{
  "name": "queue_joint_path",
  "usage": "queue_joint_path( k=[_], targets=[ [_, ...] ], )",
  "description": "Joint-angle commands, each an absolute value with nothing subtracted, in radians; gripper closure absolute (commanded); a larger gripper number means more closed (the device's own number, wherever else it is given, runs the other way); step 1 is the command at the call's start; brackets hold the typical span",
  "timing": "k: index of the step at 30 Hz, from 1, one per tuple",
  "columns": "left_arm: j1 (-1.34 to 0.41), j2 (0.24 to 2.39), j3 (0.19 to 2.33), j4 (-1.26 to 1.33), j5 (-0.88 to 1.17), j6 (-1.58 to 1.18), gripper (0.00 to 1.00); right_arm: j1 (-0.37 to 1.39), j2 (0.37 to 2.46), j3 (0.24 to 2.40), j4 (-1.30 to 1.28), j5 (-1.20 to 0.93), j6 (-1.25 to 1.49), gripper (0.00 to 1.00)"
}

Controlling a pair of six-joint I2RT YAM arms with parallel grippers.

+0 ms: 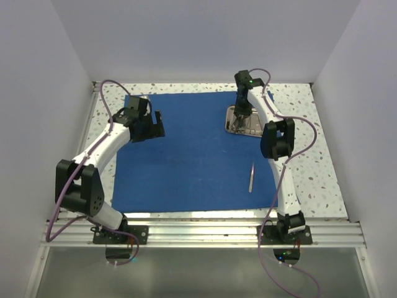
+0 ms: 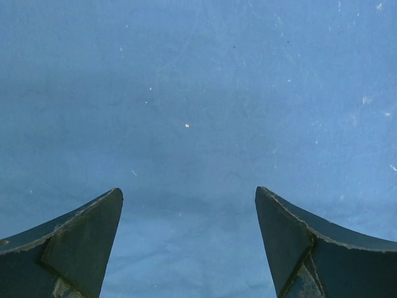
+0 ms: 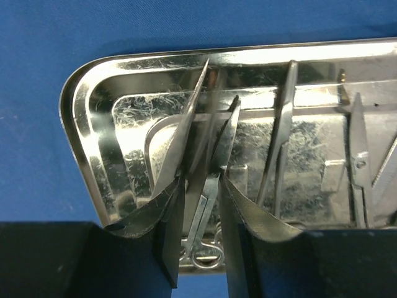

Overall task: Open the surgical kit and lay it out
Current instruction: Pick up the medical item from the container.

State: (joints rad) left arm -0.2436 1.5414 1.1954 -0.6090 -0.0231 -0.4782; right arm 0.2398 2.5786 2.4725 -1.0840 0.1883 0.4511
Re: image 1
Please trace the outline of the steel instrument tray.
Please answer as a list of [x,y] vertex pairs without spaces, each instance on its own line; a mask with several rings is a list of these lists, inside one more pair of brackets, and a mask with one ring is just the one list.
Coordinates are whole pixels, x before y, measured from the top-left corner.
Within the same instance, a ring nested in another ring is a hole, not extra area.
[[258,112],[255,108],[252,108],[252,114],[249,116],[249,126],[242,127],[235,126],[234,121],[236,116],[234,115],[234,105],[229,106],[226,110],[226,120],[225,120],[225,130],[228,133],[233,133],[236,135],[245,135],[250,137],[262,137],[264,123],[261,120]]

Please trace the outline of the blue surgical cloth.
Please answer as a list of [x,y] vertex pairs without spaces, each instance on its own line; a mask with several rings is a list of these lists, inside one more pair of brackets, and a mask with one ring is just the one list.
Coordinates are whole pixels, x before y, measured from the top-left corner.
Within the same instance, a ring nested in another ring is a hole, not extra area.
[[235,99],[235,92],[150,96],[161,111],[165,137],[118,151],[113,208],[130,213],[269,207],[275,182],[260,140],[225,130],[226,110]]

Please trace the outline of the steel tweezers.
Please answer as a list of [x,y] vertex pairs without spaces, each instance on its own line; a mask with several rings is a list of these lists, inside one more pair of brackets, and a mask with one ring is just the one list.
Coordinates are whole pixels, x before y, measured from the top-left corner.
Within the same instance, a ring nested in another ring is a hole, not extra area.
[[255,164],[252,163],[251,166],[251,172],[250,172],[250,177],[249,177],[249,193],[252,193],[252,189],[253,189],[253,183],[254,183],[254,170],[255,170]]

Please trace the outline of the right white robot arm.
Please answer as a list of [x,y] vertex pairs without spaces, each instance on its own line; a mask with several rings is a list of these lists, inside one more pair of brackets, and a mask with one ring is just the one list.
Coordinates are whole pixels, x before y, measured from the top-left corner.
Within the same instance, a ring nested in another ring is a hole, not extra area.
[[264,225],[260,238],[277,237],[282,243],[298,241],[304,233],[306,220],[295,191],[288,162],[294,157],[296,117],[281,115],[274,103],[268,101],[265,91],[268,81],[253,78],[249,70],[241,70],[234,75],[237,87],[233,118],[228,128],[235,134],[252,133],[260,136],[260,151],[269,162],[276,184],[275,203],[277,204],[277,223]]

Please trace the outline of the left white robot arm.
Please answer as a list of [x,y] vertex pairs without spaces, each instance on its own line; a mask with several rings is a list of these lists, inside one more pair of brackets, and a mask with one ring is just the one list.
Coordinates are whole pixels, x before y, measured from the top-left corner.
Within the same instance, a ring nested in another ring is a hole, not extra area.
[[127,143],[164,137],[161,112],[154,111],[148,97],[127,96],[127,106],[115,113],[104,131],[72,160],[56,166],[55,202],[57,208],[85,215],[107,227],[114,243],[127,240],[129,229],[123,214],[105,202],[100,179],[109,161]]

